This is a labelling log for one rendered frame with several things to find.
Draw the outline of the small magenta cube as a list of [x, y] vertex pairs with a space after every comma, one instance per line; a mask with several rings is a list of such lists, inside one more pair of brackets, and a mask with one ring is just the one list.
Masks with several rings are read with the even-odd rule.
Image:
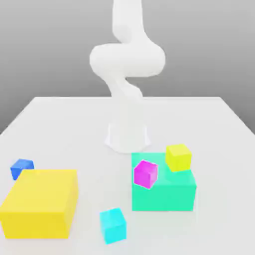
[[133, 170], [134, 184], [151, 189], [158, 180], [158, 165], [142, 160]]

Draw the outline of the small yellow cube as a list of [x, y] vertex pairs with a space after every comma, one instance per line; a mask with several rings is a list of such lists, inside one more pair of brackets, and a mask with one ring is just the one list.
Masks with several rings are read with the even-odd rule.
[[175, 144], [166, 147], [165, 161], [172, 172], [191, 169], [192, 152], [185, 144]]

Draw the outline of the large yellow box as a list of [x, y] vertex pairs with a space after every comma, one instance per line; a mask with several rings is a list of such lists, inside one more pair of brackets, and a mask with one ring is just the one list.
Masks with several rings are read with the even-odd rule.
[[5, 238], [68, 238], [77, 199], [76, 170], [23, 170], [0, 206]]

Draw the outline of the large green box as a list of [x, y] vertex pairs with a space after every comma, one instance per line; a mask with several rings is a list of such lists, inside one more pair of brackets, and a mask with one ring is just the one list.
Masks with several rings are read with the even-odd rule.
[[163, 152], [132, 153], [131, 168], [142, 160], [158, 165], [158, 179], [151, 189], [131, 185], [132, 210], [193, 211], [197, 185], [192, 171], [171, 172]]

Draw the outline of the small blue cube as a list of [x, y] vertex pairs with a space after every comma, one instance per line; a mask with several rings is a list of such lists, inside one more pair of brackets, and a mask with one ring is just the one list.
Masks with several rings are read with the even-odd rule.
[[32, 160], [18, 159], [10, 168], [13, 180], [16, 180], [24, 169], [34, 169]]

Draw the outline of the small cyan cube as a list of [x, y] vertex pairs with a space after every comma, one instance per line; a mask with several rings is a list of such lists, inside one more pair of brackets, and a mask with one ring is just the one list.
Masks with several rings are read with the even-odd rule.
[[120, 208], [103, 211], [99, 217], [101, 233], [107, 245], [127, 238], [127, 222]]

